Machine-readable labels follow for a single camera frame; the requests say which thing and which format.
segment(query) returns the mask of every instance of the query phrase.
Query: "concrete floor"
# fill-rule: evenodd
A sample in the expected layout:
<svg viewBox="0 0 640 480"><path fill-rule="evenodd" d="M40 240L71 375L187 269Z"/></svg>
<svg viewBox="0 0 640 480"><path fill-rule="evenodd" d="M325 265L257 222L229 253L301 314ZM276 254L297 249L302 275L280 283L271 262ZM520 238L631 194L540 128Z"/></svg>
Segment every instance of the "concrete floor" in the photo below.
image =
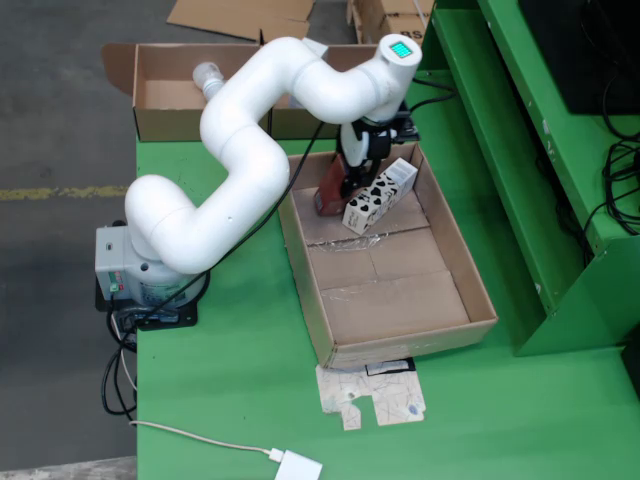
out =
<svg viewBox="0 0 640 480"><path fill-rule="evenodd" d="M11 198L131 183L131 100L100 47L240 41L167 25L174 1L0 2L0 471L135 454L135 431L102 411L114 344L92 306L95 228L123 198ZM353 43L345 2L318 0L309 37Z"/></svg>

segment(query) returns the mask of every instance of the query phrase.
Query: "green table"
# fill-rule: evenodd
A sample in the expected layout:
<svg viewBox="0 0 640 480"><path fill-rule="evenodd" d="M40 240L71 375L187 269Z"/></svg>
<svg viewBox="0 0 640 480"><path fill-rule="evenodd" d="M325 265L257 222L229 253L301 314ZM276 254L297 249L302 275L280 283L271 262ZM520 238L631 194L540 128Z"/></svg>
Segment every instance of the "green table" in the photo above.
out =
<svg viewBox="0 0 640 480"><path fill-rule="evenodd" d="M435 94L415 86L409 103ZM140 334L139 418L291 449L322 462L324 479L637 478L640 406L618 350L513 356L508 331L542 306L465 109L455 99L415 119L501 317L481 345L416 360L425 421L378 427L369 397L356 401L361 430L344 432L338 416L322 413L275 218L214 270L197 326ZM301 153L306 143L282 144ZM333 142L316 145L329 149ZM139 143L137 158L139 175L172 178L196 202L224 178L199 143ZM261 454L138 429L141 480L272 479L276 470Z"/></svg>

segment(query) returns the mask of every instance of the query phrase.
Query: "paper scrap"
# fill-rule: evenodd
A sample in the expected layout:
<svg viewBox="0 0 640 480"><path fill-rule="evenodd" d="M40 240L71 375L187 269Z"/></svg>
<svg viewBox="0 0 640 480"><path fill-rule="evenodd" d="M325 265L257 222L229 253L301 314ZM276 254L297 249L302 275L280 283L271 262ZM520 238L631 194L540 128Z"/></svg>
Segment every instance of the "paper scrap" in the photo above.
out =
<svg viewBox="0 0 640 480"><path fill-rule="evenodd" d="M333 369L316 366L318 390L324 413L340 413L345 430L362 426L360 410L351 402L371 396L378 425L421 422L426 405L416 371L406 360L383 362L361 368Z"/></svg>

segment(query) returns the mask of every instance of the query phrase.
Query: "open cardboard box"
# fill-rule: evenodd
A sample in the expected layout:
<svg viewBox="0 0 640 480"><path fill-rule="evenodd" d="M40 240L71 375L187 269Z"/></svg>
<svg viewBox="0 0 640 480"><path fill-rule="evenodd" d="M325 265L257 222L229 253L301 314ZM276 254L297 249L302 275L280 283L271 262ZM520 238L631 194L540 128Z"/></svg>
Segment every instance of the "open cardboard box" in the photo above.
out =
<svg viewBox="0 0 640 480"><path fill-rule="evenodd" d="M193 83L193 69L214 62L225 79L237 72L259 45L115 44L102 48L109 82L133 98L133 115L141 142L200 141L200 116L206 105ZM349 70L373 57L375 45L330 46L327 63ZM284 96L273 108L275 139L310 138L319 121L303 108L291 108ZM260 122L266 130L268 115ZM320 138L335 138L337 126L325 125Z"/></svg>
<svg viewBox="0 0 640 480"><path fill-rule="evenodd" d="M496 312L417 144L394 146L418 168L412 192L364 236L316 214L334 153L309 156L280 207L289 260L318 362L349 368L480 342ZM291 171L300 156L290 157Z"/></svg>

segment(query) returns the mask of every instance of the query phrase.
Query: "robotic arm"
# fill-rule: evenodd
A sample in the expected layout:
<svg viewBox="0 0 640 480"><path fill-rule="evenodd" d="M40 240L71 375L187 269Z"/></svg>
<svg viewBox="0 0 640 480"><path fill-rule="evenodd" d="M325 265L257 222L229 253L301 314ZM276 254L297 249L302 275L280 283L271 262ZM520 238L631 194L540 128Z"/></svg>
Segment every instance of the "robotic arm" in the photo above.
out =
<svg viewBox="0 0 640 480"><path fill-rule="evenodd" d="M128 226L96 232L96 305L100 297L116 309L157 306L169 298L168 308L191 305L205 283L195 275L213 267L286 189L287 155L258 126L285 93L318 119L341 125L342 155L332 165L340 172L329 173L344 179L332 192L346 203L354 189L375 177L375 162L388 155L391 123L421 59L413 40L387 35L371 60L339 73L303 41L280 38L221 88L219 78L199 78L208 100L200 136L229 175L199 208L167 178L145 175L133 182L125 199ZM192 320L192 314L183 316Z"/></svg>
<svg viewBox="0 0 640 480"><path fill-rule="evenodd" d="M202 114L202 142L229 171L225 182L199 208L164 177L146 175L129 188L125 210L136 252L183 274L211 268L288 183L287 155L257 123L276 101L290 93L315 117L342 129L362 118L384 125L396 115L421 58L411 39L388 35L371 60L339 73L300 40L267 44ZM357 165L366 152L353 138L355 147L345 156Z"/></svg>

